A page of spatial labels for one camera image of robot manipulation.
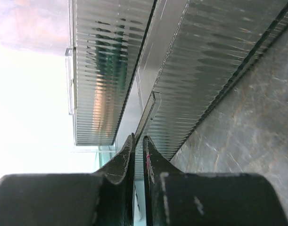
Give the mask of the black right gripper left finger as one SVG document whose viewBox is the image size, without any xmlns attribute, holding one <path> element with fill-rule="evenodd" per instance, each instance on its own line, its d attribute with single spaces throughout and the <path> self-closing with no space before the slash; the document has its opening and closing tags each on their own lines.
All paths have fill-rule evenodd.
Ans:
<svg viewBox="0 0 288 226">
<path fill-rule="evenodd" d="M 131 226 L 135 136 L 93 173 L 9 174 L 0 179 L 0 226 Z"/>
</svg>

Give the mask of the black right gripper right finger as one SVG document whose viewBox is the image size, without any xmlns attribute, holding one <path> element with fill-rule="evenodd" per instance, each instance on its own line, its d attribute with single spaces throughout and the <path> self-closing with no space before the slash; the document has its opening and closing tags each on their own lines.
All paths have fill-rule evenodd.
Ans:
<svg viewBox="0 0 288 226">
<path fill-rule="evenodd" d="M 256 173 L 184 173 L 143 138 L 149 226 L 287 226 L 271 183 Z"/>
</svg>

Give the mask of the clear smoky plastic container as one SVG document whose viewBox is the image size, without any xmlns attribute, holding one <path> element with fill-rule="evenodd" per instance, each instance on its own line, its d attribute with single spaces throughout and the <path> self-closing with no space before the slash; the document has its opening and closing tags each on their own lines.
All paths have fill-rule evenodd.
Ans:
<svg viewBox="0 0 288 226">
<path fill-rule="evenodd" d="M 168 160 L 288 25 L 288 0 L 71 0 L 66 50 L 77 146 L 142 140 Z"/>
</svg>

